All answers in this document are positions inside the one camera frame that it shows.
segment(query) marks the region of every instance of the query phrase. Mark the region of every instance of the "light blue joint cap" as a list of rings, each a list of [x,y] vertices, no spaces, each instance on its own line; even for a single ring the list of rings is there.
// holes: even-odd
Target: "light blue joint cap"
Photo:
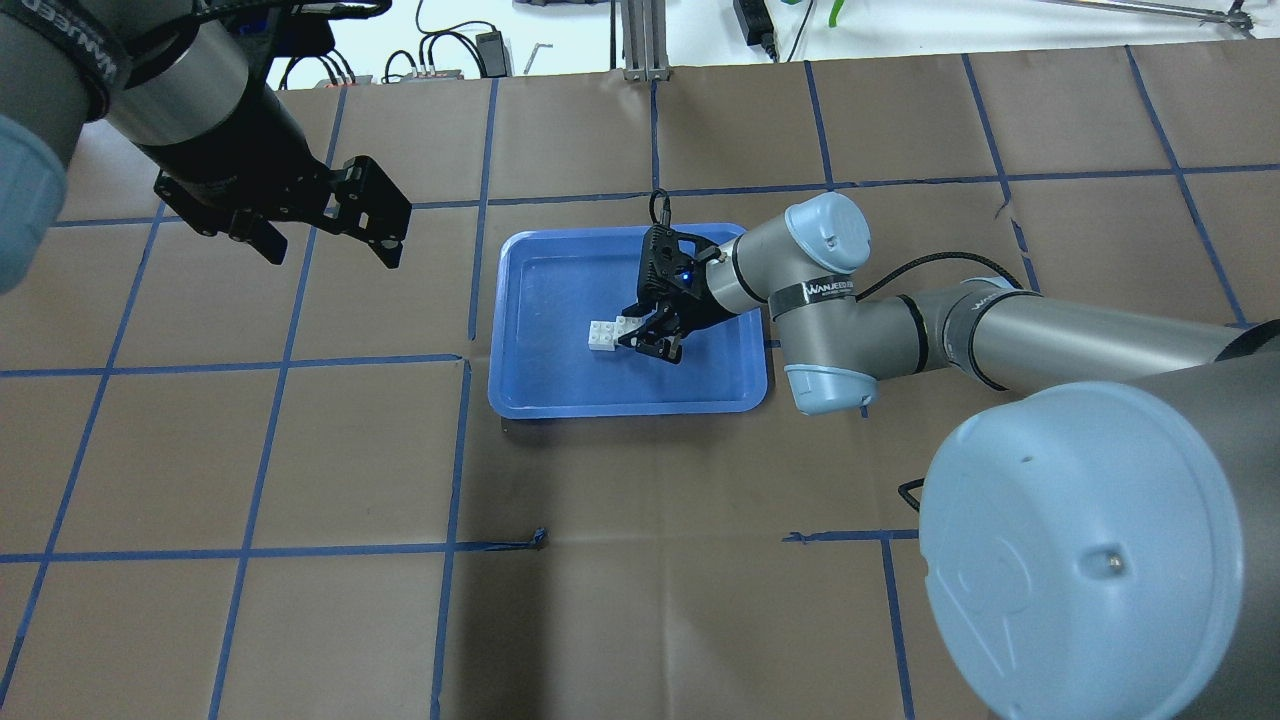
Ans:
[[[920,502],[929,605],[1006,720],[1167,720],[1225,656],[1244,539],[1212,450],[1174,407],[1074,383],[974,415]]]
[[[36,256],[67,199],[67,170],[31,131],[0,115],[0,293],[9,292]]]
[[[849,274],[872,254],[872,228],[852,200],[824,192],[787,208],[787,229],[805,255],[832,273]]]
[[[826,365],[787,365],[791,397],[805,415],[865,407],[879,397],[870,375]]]

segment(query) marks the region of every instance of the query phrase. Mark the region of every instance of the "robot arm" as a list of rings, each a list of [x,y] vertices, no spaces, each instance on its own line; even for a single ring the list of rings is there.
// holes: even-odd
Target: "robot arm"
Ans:
[[[79,128],[101,117],[160,165],[156,192],[197,232],[280,264],[287,243],[271,223],[305,222],[398,266],[408,200],[370,158],[339,170],[317,160],[215,22],[282,5],[0,0],[0,291],[26,273],[61,209]],[[365,14],[389,3],[372,5]]]
[[[1280,322],[1166,320],[1005,279],[865,300],[852,273],[867,223],[835,193],[718,250],[681,251],[664,227],[646,237],[639,295],[666,316],[620,345],[662,347],[767,305],[806,414],[947,365],[1034,393],[960,425],[919,509],[934,619],[1000,716],[1280,707]]]

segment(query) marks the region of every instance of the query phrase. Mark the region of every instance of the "electrical cable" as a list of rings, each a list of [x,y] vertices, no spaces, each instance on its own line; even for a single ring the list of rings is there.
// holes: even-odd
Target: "electrical cable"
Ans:
[[[198,9],[198,5],[193,4],[191,14],[160,23],[152,29],[125,41],[124,47],[129,51],[131,56],[137,58],[138,55],[159,47],[174,36],[189,32],[191,29],[198,28],[207,22],[220,20],[223,18],[229,18],[238,13],[250,10],[271,10],[278,8],[302,9],[308,5],[333,4],[317,3],[316,0],[310,0],[307,3],[300,3],[298,0],[241,0],[239,3],[225,3],[223,5],[204,9]],[[332,10],[329,13],[330,19],[375,18],[392,9],[392,0],[343,0],[342,5],[344,6],[340,10]]]
[[[618,69],[618,0],[609,0],[609,69]]]
[[[796,31],[796,40],[791,44],[791,53],[787,53],[787,61],[790,63],[796,56],[796,47],[800,47],[800,38],[804,37],[804,28],[809,24],[809,15],[813,14],[814,0],[809,0],[809,6],[804,10],[804,18],[800,20],[800,28]]]
[[[413,56],[404,50],[397,50],[392,53],[390,58],[387,58],[387,67],[383,69],[383,83],[389,83],[392,81],[392,61],[401,55],[404,55],[404,59],[408,60],[408,64],[413,67],[413,74],[415,76],[417,74],[417,63],[413,61]]]
[[[654,208],[654,202],[659,197],[662,197],[662,222],[658,220],[658,211]],[[671,195],[660,187],[649,193],[649,219],[655,225],[667,227],[671,224]]]
[[[351,78],[351,85],[356,85],[356,70],[351,69],[351,63],[347,61],[347,56],[343,55],[337,47],[333,49],[333,54],[342,60],[342,67],[347,69],[347,77]]]
[[[909,483],[902,483],[902,484],[897,486],[897,495],[904,501],[906,501],[908,505],[911,506],[911,510],[915,510],[916,512],[919,512],[920,511],[920,501],[916,500],[914,495],[911,495],[911,491],[913,489],[919,489],[919,488],[923,488],[923,487],[924,487],[924,478],[920,478],[920,479],[916,479],[916,480],[911,480]]]
[[[338,63],[334,63],[333,60],[325,58],[324,55],[316,55],[315,58],[316,60],[324,63],[324,69],[326,73],[329,73],[329,85],[334,87],[339,85],[346,85],[346,82],[338,79],[338,77],[342,76],[342,70],[338,69]]]
[[[289,58],[289,64],[284,65],[284,74],[280,76],[280,83],[275,88],[276,90],[288,90],[289,88],[289,73],[293,72],[293,68],[298,67],[298,63],[301,63],[302,60],[307,60],[310,58],[315,58],[316,60],[320,60],[320,63],[324,64],[325,73],[329,74],[329,82],[332,85],[334,85],[334,86],[346,85],[344,82],[338,82],[338,76],[334,74],[334,68],[337,67],[337,63],[334,63],[334,65],[329,65],[329,60],[326,60],[325,58],[321,58],[319,55],[303,55],[301,58]]]
[[[489,29],[492,29],[494,32],[498,31],[498,28],[494,27],[494,24],[490,23],[489,20],[466,20],[466,22],[461,22],[461,23],[458,23],[456,26],[447,27],[444,29],[424,29],[422,28],[422,3],[424,3],[424,0],[417,0],[417,8],[413,9],[413,27],[416,27],[417,32],[421,32],[422,35],[435,35],[438,32],[445,32],[445,31],[449,31],[449,29],[458,29],[460,27],[466,27],[466,26],[472,26],[472,24],[489,26]]]
[[[429,36],[424,36],[422,37],[421,42],[419,42],[419,45],[417,45],[419,60],[424,60],[422,59],[422,44],[426,44],[426,59],[424,60],[424,63],[426,64],[426,67],[429,67],[429,68],[434,68],[435,67],[435,55],[434,55],[434,53],[435,53],[435,41],[440,40],[442,37],[452,37],[452,38],[457,40],[458,42],[461,42],[462,46],[466,47],[467,53],[471,55],[471,59],[475,60],[476,69],[480,70],[480,76],[484,77],[484,76],[489,74],[488,70],[486,70],[486,68],[485,68],[484,59],[480,56],[480,49],[476,47],[475,42],[472,42],[470,37],[467,37],[467,36],[465,36],[465,35],[462,35],[460,32],[453,32],[453,31],[445,31],[445,32],[439,33],[439,35],[434,35],[434,36],[429,35]]]
[[[1014,286],[1016,290],[1023,290],[1023,284],[1020,282],[1018,282],[1018,278],[1015,278],[1012,274],[1010,274],[1009,270],[1001,268],[1000,264],[996,263],[995,260],[992,260],[991,258],[983,258],[982,255],[977,255],[974,252],[951,251],[951,252],[934,252],[932,255],[925,255],[923,258],[916,258],[915,260],[911,260],[910,263],[906,263],[905,265],[900,265],[892,273],[890,273],[890,274],[884,275],[883,278],[881,278],[876,284],[873,284],[869,288],[859,292],[855,296],[855,300],[861,301],[867,296],[874,293],[879,288],[882,288],[882,287],[887,286],[888,283],[893,282],[895,279],[897,279],[899,275],[901,275],[902,273],[906,273],[909,270],[913,270],[913,269],[919,268],[920,265],[924,265],[924,264],[928,264],[928,263],[934,263],[937,260],[972,260],[972,261],[978,263],[980,265],[986,265],[988,269],[993,270],[997,275],[1000,275],[1001,278],[1004,278],[1006,282],[1009,282],[1009,284]]]
[[[298,67],[298,63],[301,61],[302,58],[289,58],[289,63],[284,65],[284,74],[280,76],[280,85],[275,86],[276,90],[289,88],[289,73],[292,73],[293,68]]]

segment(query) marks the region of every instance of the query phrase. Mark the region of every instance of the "plastic tray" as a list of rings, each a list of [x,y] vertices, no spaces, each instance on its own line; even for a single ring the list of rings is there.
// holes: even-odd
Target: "plastic tray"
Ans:
[[[727,223],[677,225],[724,242]],[[591,320],[635,302],[648,227],[522,232],[498,259],[489,404],[511,419],[741,413],[764,400],[760,311],[685,340],[678,365],[586,347]]]

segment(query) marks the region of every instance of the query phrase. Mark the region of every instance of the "grid line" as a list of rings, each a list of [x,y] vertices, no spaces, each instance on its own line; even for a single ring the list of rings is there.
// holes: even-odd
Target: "grid line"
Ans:
[[[1183,167],[1178,163],[1178,154],[1174,152],[1174,146],[1170,143],[1169,136],[1165,133],[1165,126],[1160,122],[1156,106],[1151,101],[1151,94],[1147,92],[1147,83],[1142,79],[1142,70],[1138,68],[1138,59],[1133,54],[1133,47],[1125,45],[1124,51],[1129,58],[1129,70],[1133,73],[1133,81],[1138,85],[1138,95],[1142,97],[1142,104],[1147,109],[1151,126],[1156,128],[1156,135],[1160,136],[1160,146],[1165,149],[1165,156],[1169,158],[1169,167],[1174,178],[1178,181],[1178,190],[1183,193],[1183,201],[1187,204],[1187,211],[1192,217],[1192,223],[1196,225],[1196,233],[1199,236],[1201,245],[1204,246],[1204,252],[1208,255],[1208,261],[1213,265],[1213,273],[1217,274],[1217,282],[1222,286],[1222,292],[1226,293],[1226,302],[1231,306],[1235,322],[1247,323],[1248,320],[1244,316],[1244,310],[1240,307],[1240,301],[1235,297],[1235,290],[1231,288],[1231,281],[1226,277],[1226,268],[1222,266],[1221,260],[1217,258],[1217,251],[1213,249],[1213,241],[1208,236],[1208,228],[1204,227],[1204,220],[1201,218],[1199,209],[1196,206],[1196,199],[1192,196],[1192,188],[1187,184],[1187,176],[1183,173]]]
[[[1204,165],[1199,168],[1180,168],[1184,176],[1201,174],[1230,174],[1230,173],[1267,173],[1280,172],[1280,163],[1260,163],[1256,165]],[[1171,168],[1133,169],[1133,170],[1080,170],[1070,173],[1015,173],[1006,174],[1005,181],[1010,184],[1037,181],[1060,179],[1106,179],[1106,178],[1138,178],[1138,177],[1171,177]],[[956,177],[924,177],[924,178],[890,178],[890,179],[859,179],[859,181],[833,181],[832,190],[847,190],[854,187],[890,187],[900,184],[964,184],[1001,182],[1000,176],[956,176]],[[805,192],[826,190],[826,183],[799,183],[774,186],[741,186],[741,187],[691,187],[671,190],[672,196],[707,196],[707,195],[755,195],[762,192]],[[607,200],[631,200],[634,197],[646,197],[650,190],[636,190],[632,192],[599,192],[585,195],[543,195],[527,197],[494,197],[486,201],[490,208],[498,205],[550,205],[559,202],[594,202]],[[442,200],[413,202],[415,210],[443,210],[451,208],[479,208],[480,200]],[[150,225],[154,219],[148,218],[123,218],[102,220],[61,220],[54,223],[52,228],[87,228],[102,225]],[[178,223],[182,218],[165,217],[160,223]]]
[[[1164,133],[1164,128],[1156,115],[1155,108],[1151,104],[1151,99],[1147,95],[1146,86],[1142,81],[1140,72],[1137,65],[1137,60],[1130,49],[1126,47],[1129,54],[1129,61],[1132,70],[1134,73],[1134,79],[1139,86],[1143,101],[1151,115],[1151,120],[1155,124],[1157,133],[1161,137],[1161,142],[1166,149],[1166,155],[1170,159],[1169,169],[1149,169],[1149,170],[1106,170],[1106,172],[1083,172],[1083,173],[1024,173],[1024,174],[1007,174],[1001,158],[1000,151],[996,145],[996,140],[991,128],[989,118],[987,117],[986,108],[982,100],[980,90],[978,87],[977,78],[973,73],[969,55],[961,55],[965,72],[970,83],[970,88],[974,95],[974,101],[978,108],[979,117],[982,119],[983,131],[987,137],[988,147],[992,154],[992,160],[995,164],[995,176],[972,176],[972,177],[951,177],[951,178],[904,178],[904,179],[872,179],[872,181],[856,181],[856,182],[833,182],[831,161],[826,138],[826,131],[823,126],[819,95],[813,76],[812,65],[805,61],[806,82],[810,91],[810,100],[814,109],[814,120],[819,137],[819,147],[822,151],[823,167],[824,167],[824,179],[823,184],[810,183],[810,184],[781,184],[781,186],[758,186],[758,187],[730,187],[730,188],[686,188],[671,191],[673,196],[712,196],[712,195],[750,195],[750,193],[771,193],[771,192],[796,192],[796,191],[822,191],[822,190],[835,190],[835,188],[852,188],[852,187],[887,187],[887,186],[901,186],[901,184],[952,184],[952,183],[1000,183],[1004,195],[1005,205],[1007,206],[1011,201],[1011,183],[1014,182],[1037,182],[1037,181],[1053,181],[1053,179],[1100,179],[1100,178],[1115,178],[1115,177],[1175,177],[1179,182],[1180,188],[1184,193],[1184,200],[1188,204],[1188,211],[1190,213],[1193,222],[1197,225],[1197,231],[1201,234],[1202,242],[1206,246],[1206,251],[1210,254],[1211,261],[1215,269],[1219,272],[1220,281],[1224,284],[1224,290],[1228,293],[1229,301],[1231,302],[1233,310],[1236,314],[1239,325],[1247,325],[1244,320],[1243,311],[1240,311],[1234,292],[1226,279],[1225,270],[1217,260],[1216,252],[1210,241],[1208,233],[1201,222],[1198,210],[1194,204],[1194,199],[1190,195],[1190,190],[1187,184],[1185,176],[1188,174],[1216,174],[1216,173],[1248,173],[1248,172],[1277,172],[1280,170],[1280,164],[1258,164],[1258,165],[1220,165],[1220,167],[1203,167],[1203,168],[1181,168],[1178,164],[1178,159],[1169,143],[1167,137]],[[476,311],[477,311],[477,299],[479,299],[479,283],[480,283],[480,269],[483,264],[483,249],[484,249],[484,228],[485,228],[485,213],[486,208],[490,205],[535,205],[535,204],[554,204],[554,202],[581,202],[581,201],[609,201],[609,200],[626,200],[634,197],[641,197],[648,195],[645,191],[636,191],[631,193],[599,193],[599,195],[575,195],[575,196],[547,196],[547,197],[517,197],[517,199],[495,199],[490,200],[488,197],[488,182],[489,172],[492,164],[493,152],[493,132],[494,120],[497,113],[497,100],[498,100],[498,81],[492,81],[490,99],[489,99],[489,113],[486,120],[486,137],[485,137],[485,150],[483,160],[483,174],[481,174],[481,192],[477,200],[462,200],[462,201],[440,201],[440,202],[416,202],[413,204],[415,210],[431,210],[431,209],[445,209],[445,208],[477,208],[477,232],[476,232],[476,250],[474,258],[472,268],[472,290],[471,290],[471,311],[468,320],[468,331],[471,340],[475,338],[476,333]],[[343,108],[346,102],[346,90],[342,90],[339,95],[337,117],[334,120],[333,133],[329,143],[329,152],[326,163],[332,163],[334,147],[338,140],[338,132],[342,122]],[[660,179],[660,165],[659,165],[659,147],[658,147],[658,86],[657,82],[650,83],[650,142],[652,142],[652,170],[653,170],[653,187],[658,187]],[[442,592],[440,592],[440,606],[438,618],[438,632],[436,632],[436,657],[433,670],[433,689],[430,698],[430,711],[433,720],[439,720],[440,706],[439,698],[443,691],[443,665],[444,665],[444,648],[445,648],[445,634],[448,625],[448,610],[449,600],[452,596],[452,569],[453,560],[457,552],[476,552],[476,551],[490,551],[490,550],[517,550],[525,547],[536,547],[541,542],[541,530],[535,533],[534,539],[529,542],[515,542],[515,543],[460,543],[457,542],[457,525],[458,525],[458,512],[460,512],[460,498],[461,498],[461,478],[462,478],[462,462],[465,451],[465,437],[466,437],[466,424],[467,424],[467,407],[470,402],[471,392],[471,366],[470,363],[456,355],[417,355],[417,356],[387,356],[387,357],[344,357],[344,359],[321,359],[321,360],[292,360],[292,346],[296,334],[298,318],[301,313],[301,304],[305,295],[305,286],[307,281],[307,274],[310,269],[311,255],[314,250],[316,231],[312,229],[307,242],[306,256],[303,260],[302,273],[300,277],[297,293],[294,299],[293,316],[291,319],[289,336],[285,343],[284,359],[280,363],[247,363],[247,364],[220,364],[220,365],[184,365],[184,366],[156,366],[156,368],[114,368],[115,355],[119,350],[119,345],[123,340],[125,325],[128,318],[132,313],[133,302],[137,297],[137,292],[142,281],[142,274],[150,258],[156,231],[160,224],[182,222],[178,217],[165,217],[164,205],[157,209],[156,217],[147,218],[124,218],[124,219],[102,219],[102,220],[68,220],[55,223],[52,227],[56,228],[82,228],[82,227],[102,227],[102,225],[129,225],[129,224],[150,224],[151,233],[147,240],[146,249],[143,251],[142,263],[134,275],[134,284],[131,290],[129,299],[125,304],[125,310],[118,328],[115,343],[113,345],[111,354],[109,356],[105,368],[83,368],[83,369],[49,369],[49,370],[0,370],[0,379],[4,378],[26,378],[26,377],[76,377],[76,375],[100,375],[101,382],[99,384],[97,395],[90,416],[86,421],[86,428],[81,438],[81,446],[77,451],[77,459],[73,464],[70,477],[68,479],[67,489],[63,495],[63,502],[59,509],[59,515],[55,518],[54,528],[50,534],[49,543],[46,544],[46,551],[44,553],[10,553],[0,555],[0,564],[40,564],[40,571],[37,573],[36,582],[32,587],[32,594],[28,600],[27,609],[23,615],[22,624],[18,630],[18,637],[15,638],[13,651],[10,653],[9,664],[5,669],[5,675],[3,684],[0,684],[0,706],[4,703],[4,697],[8,692],[14,667],[17,665],[18,653],[20,652],[20,646],[24,639],[26,632],[28,629],[31,616],[35,611],[36,600],[40,593],[40,587],[44,580],[47,566],[55,562],[69,562],[69,561],[128,561],[128,560],[164,560],[164,559],[184,559],[184,560],[198,560],[198,559],[238,559],[236,588],[232,598],[232,607],[228,615],[228,626],[224,634],[223,642],[223,655],[219,661],[218,678],[215,680],[214,697],[211,698],[210,706],[210,719],[218,715],[218,703],[220,702],[220,693],[223,682],[225,679],[227,662],[229,661],[229,650],[234,633],[234,616],[238,611],[239,596],[243,588],[244,570],[247,561],[251,557],[302,557],[302,556],[344,556],[344,555],[383,555],[383,553],[442,553],[444,555],[444,574],[442,577]],[[1021,227],[1016,220],[1011,219],[1011,225],[1014,229],[1015,238],[1018,240],[1019,249],[1023,254],[1023,263],[1028,272],[1028,278],[1034,290],[1038,290],[1038,282],[1036,279],[1034,268],[1032,265],[1030,254],[1028,251],[1027,241]],[[769,347],[777,347],[777,341],[767,341]],[[434,361],[458,361],[463,364],[463,378],[460,398],[460,415],[458,415],[458,429],[457,439],[454,447],[454,475],[453,475],[453,488],[449,506],[449,529],[447,536],[447,542],[444,543],[410,543],[410,544],[375,544],[375,546],[329,546],[329,547],[280,547],[280,548],[252,548],[252,529],[256,523],[257,506],[261,500],[262,483],[265,482],[266,464],[270,456],[271,442],[274,437],[275,423],[279,414],[279,407],[283,401],[284,384],[288,375],[289,368],[298,366],[338,366],[338,365],[372,365],[372,364],[388,364],[388,363],[434,363]],[[264,452],[260,460],[259,478],[255,486],[253,500],[251,502],[250,520],[246,525],[246,534],[242,547],[236,548],[218,548],[218,550],[182,550],[182,551],[111,551],[111,552],[54,552],[56,544],[56,534],[60,529],[61,519],[65,516],[67,505],[69,503],[72,491],[74,488],[76,477],[79,470],[79,465],[83,460],[83,454],[87,447],[90,434],[92,432],[93,423],[96,420],[97,413],[101,406],[102,396],[105,393],[106,384],[111,375],[118,374],[168,374],[168,373],[204,373],[204,372],[237,372],[237,370],[278,370],[280,377],[276,384],[276,396],[273,402],[271,419],[268,427],[268,437],[264,442]],[[906,665],[906,650],[905,642],[902,639],[901,628],[901,614],[897,602],[897,587],[896,575],[893,571],[892,561],[892,548],[891,541],[893,539],[908,539],[918,538],[919,533],[914,529],[881,529],[881,530],[837,530],[837,532],[824,532],[804,536],[800,533],[792,533],[790,537],[783,538],[783,542],[879,542],[882,548],[882,561],[886,574],[886,592],[887,601],[890,606],[891,625],[893,629],[895,651],[899,662],[899,676],[902,691],[902,703],[904,712],[906,717],[914,719],[914,705],[911,700],[910,679]]]
[[[902,715],[915,720],[915,702],[911,700],[911,673],[906,664],[906,639],[902,635],[902,609],[897,602],[897,575],[893,573],[893,547],[888,538],[881,538],[881,561],[884,564],[884,593],[888,600],[890,625],[893,629],[893,655],[897,656],[897,682],[902,687]]]
[[[822,101],[818,100],[818,82],[813,77],[813,63],[804,61],[804,77],[809,85],[809,102],[813,104],[813,120],[818,128],[818,149],[822,151],[822,176],[826,178],[827,190],[836,190],[836,182],[831,174],[831,152],[827,147],[827,127],[822,122]]]
[[[471,407],[471,363],[462,361],[462,389],[458,393],[458,429],[453,442],[453,487],[449,495],[449,529],[444,542],[444,571],[440,575],[440,607],[435,623],[435,660],[431,664],[430,717],[440,720],[440,694],[444,692],[444,651],[449,629],[449,602],[453,597],[453,561],[458,544],[458,512],[462,507],[462,464],[466,451],[467,414]],[[540,543],[545,532],[534,534]]]
[[[978,76],[973,72],[973,63],[969,61],[969,54],[961,54],[960,61],[964,64],[964,74],[969,79],[969,90],[973,92],[973,102],[978,109],[978,119],[982,120],[982,132],[987,137],[987,147],[991,150],[991,161],[996,168],[1000,192],[1005,196],[1005,204],[1000,206],[1000,210],[1005,210],[1014,200],[1012,190],[1009,187],[1009,174],[1005,172],[1005,163],[1000,158],[1000,146],[996,145],[996,133],[991,128],[987,104],[982,101],[982,88],[978,87]],[[1030,250],[1027,247],[1027,236],[1023,233],[1023,227],[1014,219],[1012,210],[1010,210],[1009,224],[1014,228],[1014,240],[1018,241],[1018,250],[1021,251],[1023,268],[1027,270],[1027,284],[1034,292],[1039,292],[1039,278],[1036,277],[1036,266],[1032,264]]]
[[[97,392],[93,395],[93,404],[90,406],[88,418],[84,420],[84,430],[81,433],[79,445],[76,448],[76,459],[72,461],[70,471],[67,477],[67,486],[63,489],[61,500],[58,505],[58,512],[54,515],[54,524],[49,530],[49,539],[45,542],[45,556],[52,555],[54,548],[58,546],[58,536],[61,533],[63,523],[67,519],[67,510],[72,502],[72,495],[76,492],[76,482],[79,479],[81,468],[84,464],[84,454],[88,451],[88,442],[93,434],[93,425],[97,423],[97,415],[102,409],[102,398],[106,395],[106,384],[110,380],[110,369],[115,366],[115,359],[120,354],[120,345],[124,342],[124,333],[129,327],[129,315],[133,314],[133,306],[138,300],[138,290],[142,287],[142,275],[147,269],[147,264],[151,260],[151,251],[155,247],[156,236],[160,232],[160,218],[164,217],[164,202],[156,208],[155,218],[151,223],[151,232],[147,233],[147,243],[142,249],[142,259],[138,261],[138,269],[133,274],[133,284],[129,287],[128,299],[124,301],[124,310],[120,314],[120,323],[115,329],[115,338],[111,341],[111,350],[106,356],[106,370],[102,378],[97,383]],[[13,684],[13,675],[18,670],[18,660],[22,655],[22,646],[27,641],[27,630],[31,629],[31,620],[36,612],[36,603],[40,601],[41,589],[45,585],[45,577],[49,574],[49,559],[42,557],[40,561],[40,568],[36,570],[36,579],[31,585],[31,593],[27,596],[27,605],[22,614],[22,621],[18,624],[18,632],[14,637],[13,646],[9,651],[9,659],[5,662],[4,676],[0,678],[0,707],[4,707],[5,698],[9,696],[9,687]]]
[[[493,126],[498,115],[498,81],[489,81],[489,115],[485,119],[484,156],[480,163],[480,200],[476,213],[476,247],[471,259],[471,309],[467,311],[467,340],[476,338],[476,315],[480,311],[480,270],[484,265],[484,228],[489,215],[489,172],[493,168]]]
[[[338,108],[334,111],[333,129],[329,135],[329,147],[325,165],[333,165],[333,155],[338,146],[338,133],[342,129],[342,115],[347,105],[347,88],[338,94]],[[266,421],[266,437],[262,441],[262,454],[259,457],[257,477],[253,480],[253,495],[250,498],[248,518],[244,521],[244,537],[241,541],[241,557],[236,562],[236,583],[232,587],[230,607],[227,611],[227,625],[223,629],[221,648],[218,653],[218,670],[214,675],[214,689],[209,698],[209,720],[216,720],[221,708],[223,688],[227,680],[227,666],[230,662],[232,643],[236,638],[236,620],[239,616],[239,603],[244,593],[244,575],[248,571],[248,550],[253,546],[253,530],[257,527],[257,514],[262,503],[262,487],[266,484],[266,471],[271,462],[271,450],[275,443],[275,429],[280,419],[280,405],[284,401],[284,387],[289,378],[289,361],[293,357],[293,343],[298,336],[298,320],[302,316],[302,300],[306,296],[307,277],[311,273],[311,259],[315,254],[316,228],[307,233],[307,247],[302,256],[302,270],[298,273],[298,287],[293,295],[293,311],[289,316],[289,331],[284,338],[284,354],[280,359],[279,375],[275,380],[275,395],[271,400],[271,414]]]
[[[506,550],[531,550],[547,539],[547,530],[538,528],[530,539],[494,542],[443,542],[378,543],[378,544],[320,544],[234,548],[188,550],[99,550],[77,552],[14,552],[0,555],[0,565],[55,562],[142,562],[150,560],[239,560],[255,557],[352,557],[362,555],[438,555],[453,552],[498,552]]]

